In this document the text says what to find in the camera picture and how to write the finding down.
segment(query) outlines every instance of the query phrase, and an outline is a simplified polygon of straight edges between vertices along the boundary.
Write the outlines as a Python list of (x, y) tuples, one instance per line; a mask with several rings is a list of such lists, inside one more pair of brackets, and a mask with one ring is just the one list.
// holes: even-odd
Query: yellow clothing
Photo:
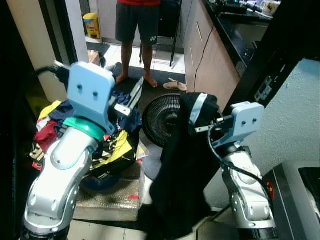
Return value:
[(61, 101), (54, 101), (50, 106), (46, 106), (41, 112), (39, 119), (43, 119), (47, 117), (53, 110), (55, 110), (59, 105), (61, 104)]
[(129, 152), (132, 149), (132, 147), (128, 142), (127, 137), (128, 137), (128, 133), (125, 130), (121, 131), (117, 138), (115, 149), (111, 157), (108, 160), (105, 160), (104, 162), (94, 166), (93, 169), (97, 169), (103, 165), (110, 164), (115, 160), (121, 158), (127, 152)]

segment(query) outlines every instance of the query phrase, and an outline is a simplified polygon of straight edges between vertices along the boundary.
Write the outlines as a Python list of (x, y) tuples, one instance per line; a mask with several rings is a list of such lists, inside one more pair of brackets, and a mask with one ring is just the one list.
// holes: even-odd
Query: black countertop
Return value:
[(239, 74), (243, 76), (250, 60), (255, 53), (252, 47), (249, 47), (241, 34), (235, 27), (235, 23), (261, 23), (269, 24), (269, 18), (257, 15), (254, 12), (247, 11), (245, 14), (235, 14), (222, 12), (217, 13), (217, 7), (209, 0), (202, 0), (213, 24)]

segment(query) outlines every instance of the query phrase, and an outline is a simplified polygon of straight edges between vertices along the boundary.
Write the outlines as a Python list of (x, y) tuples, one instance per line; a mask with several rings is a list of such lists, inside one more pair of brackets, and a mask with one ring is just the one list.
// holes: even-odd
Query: bubble wrap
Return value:
[(144, 174), (141, 173), (141, 165), (136, 162), (122, 175), (119, 182), (106, 191), (81, 189), (73, 218), (92, 221), (136, 221), (140, 200), (143, 198), (142, 176)]

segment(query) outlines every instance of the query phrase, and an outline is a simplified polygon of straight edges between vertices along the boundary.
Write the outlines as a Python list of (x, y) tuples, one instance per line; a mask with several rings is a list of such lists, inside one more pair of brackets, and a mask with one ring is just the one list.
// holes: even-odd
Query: red shirt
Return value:
[(159, 6), (161, 0), (118, 0), (118, 2), (132, 6)]

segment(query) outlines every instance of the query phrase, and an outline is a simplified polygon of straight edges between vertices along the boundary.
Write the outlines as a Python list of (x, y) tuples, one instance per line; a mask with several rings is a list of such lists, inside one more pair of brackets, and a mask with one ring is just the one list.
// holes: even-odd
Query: fan grille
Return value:
[(170, 93), (153, 100), (142, 115), (145, 135), (159, 147), (164, 147), (171, 137), (178, 119), (180, 94)]

